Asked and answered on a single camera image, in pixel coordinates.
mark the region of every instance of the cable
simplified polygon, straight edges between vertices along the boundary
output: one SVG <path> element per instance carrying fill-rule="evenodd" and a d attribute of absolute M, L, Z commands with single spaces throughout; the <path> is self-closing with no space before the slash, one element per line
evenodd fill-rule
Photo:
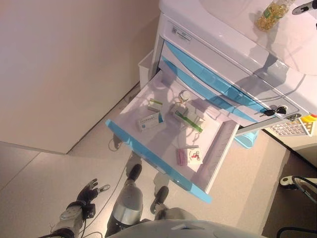
<path fill-rule="evenodd" d="M 89 225 L 88 225 L 86 228 L 88 228 L 88 227 L 95 221 L 95 219 L 97 219 L 97 217 L 99 216 L 99 214 L 103 211 L 103 209 L 104 209 L 104 208 L 106 207 L 106 205 L 108 204 L 109 200 L 112 198 L 114 192 L 116 191 L 116 189 L 117 189 L 117 187 L 118 187 L 118 185 L 119 185 L 119 183 L 120 183 L 120 181 L 121 181 L 121 178 L 122 178 L 122 175 L 123 175 L 123 173 L 124 173 L 125 168 L 126 168 L 126 166 L 124 166 L 124 168 L 123 168 L 123 170 L 122 170 L 122 173 L 121 173 L 121 175 L 120 175 L 120 178 L 119 178 L 119 180 L 118 180 L 116 186 L 114 187 L 114 190 L 112 191 L 110 197 L 108 198 L 108 200 L 106 201 L 106 203 L 104 204 L 104 206 L 101 208 L 100 212 L 95 216 L 95 218 L 91 221 L 91 223 L 89 223 Z"/>
<path fill-rule="evenodd" d="M 115 143 L 114 139 L 112 138 L 112 139 L 108 142 L 108 149 L 109 149 L 110 151 L 112 151 L 112 152 L 116 152 L 118 149 L 120 149 L 120 147 L 121 147 L 121 145 L 122 145 L 122 142 L 117 143 L 117 144 L 116 144 L 117 146 L 114 145 L 115 149 L 111 149 L 111 148 L 110 148 L 110 144 L 111 144 L 112 141 L 113 141 L 113 143 Z"/>
<path fill-rule="evenodd" d="M 86 229 L 86 222 L 87 222 L 87 219 L 85 219 L 85 225 L 84 225 L 83 233 L 81 234 L 81 237 L 80 237 L 80 238 L 83 238 L 83 236 L 84 236 L 85 229 Z"/>
<path fill-rule="evenodd" d="M 87 237 L 87 236 L 90 236 L 90 235 L 92 235 L 92 234 L 95 234 L 95 233 L 100 234 L 101 238 L 103 238 L 103 234 L 102 234 L 101 232 L 91 232 L 90 234 L 84 236 L 83 238 L 85 238 L 85 237 Z"/>
<path fill-rule="evenodd" d="M 307 233 L 317 234 L 317 231 L 315 230 L 309 230 L 309 229 L 300 228 L 300 227 L 282 227 L 281 229 L 278 230 L 276 234 L 276 238 L 280 238 L 281 234 L 284 231 L 298 231 L 298 232 L 307 232 Z"/>
<path fill-rule="evenodd" d="M 303 187 L 300 186 L 300 185 L 296 182 L 295 179 L 303 180 L 303 181 L 309 183 L 311 186 L 313 186 L 313 187 L 315 187 L 315 188 L 317 188 L 317 185 L 314 184 L 312 181 L 310 181 L 310 180 L 304 178 L 304 177 L 301 177 L 301 176 L 298 176 L 298 175 L 293 175 L 293 176 L 292 176 L 292 181 L 293 181 L 293 183 L 296 185 L 296 187 L 297 187 L 301 192 L 303 192 L 311 201 L 313 201 L 315 204 L 317 204 L 317 201 L 310 195 L 310 193 L 307 192 L 305 189 L 303 189 Z"/>

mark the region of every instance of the robot finger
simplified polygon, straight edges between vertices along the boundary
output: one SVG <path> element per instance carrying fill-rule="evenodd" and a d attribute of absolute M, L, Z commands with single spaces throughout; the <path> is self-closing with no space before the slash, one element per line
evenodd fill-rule
<path fill-rule="evenodd" d="M 110 184 L 106 184 L 105 186 L 102 186 L 102 187 L 98 188 L 97 189 L 98 194 L 101 193 L 101 192 L 107 191 L 109 188 L 110 188 Z"/>

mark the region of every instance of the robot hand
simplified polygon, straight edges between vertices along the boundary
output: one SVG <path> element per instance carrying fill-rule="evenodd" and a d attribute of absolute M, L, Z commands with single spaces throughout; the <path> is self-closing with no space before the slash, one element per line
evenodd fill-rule
<path fill-rule="evenodd" d="M 94 188 L 98 185 L 97 179 L 91 180 L 78 194 L 77 201 L 84 202 L 85 205 L 90 204 L 92 200 L 94 200 L 99 193 L 107 191 L 110 188 L 110 185 L 107 184 L 100 188 Z"/>

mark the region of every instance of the yellow liquid bottle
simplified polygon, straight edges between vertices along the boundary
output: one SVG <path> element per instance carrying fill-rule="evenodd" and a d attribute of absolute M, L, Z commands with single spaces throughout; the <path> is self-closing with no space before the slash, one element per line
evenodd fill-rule
<path fill-rule="evenodd" d="M 256 21 L 261 31 L 269 31 L 289 10 L 295 0 L 274 0 Z"/>

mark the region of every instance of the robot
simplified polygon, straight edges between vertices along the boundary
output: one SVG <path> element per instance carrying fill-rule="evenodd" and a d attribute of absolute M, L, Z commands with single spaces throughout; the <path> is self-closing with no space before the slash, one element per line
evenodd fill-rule
<path fill-rule="evenodd" d="M 180 208 L 169 209 L 164 205 L 168 195 L 168 187 L 163 186 L 155 195 L 150 211 L 155 214 L 154 221 L 141 219 L 143 211 L 142 192 L 135 181 L 140 175 L 142 166 L 136 164 L 115 202 L 110 219 L 107 224 L 105 238 L 261 238 L 262 236 L 250 234 L 239 229 L 197 220 L 189 212 Z M 40 238 L 78 238 L 80 229 L 86 219 L 94 217 L 95 205 L 92 200 L 98 194 L 110 188 L 105 185 L 96 188 L 97 179 L 89 182 L 78 194 L 76 201 L 70 203 L 60 215 L 59 223 L 52 233 Z"/>

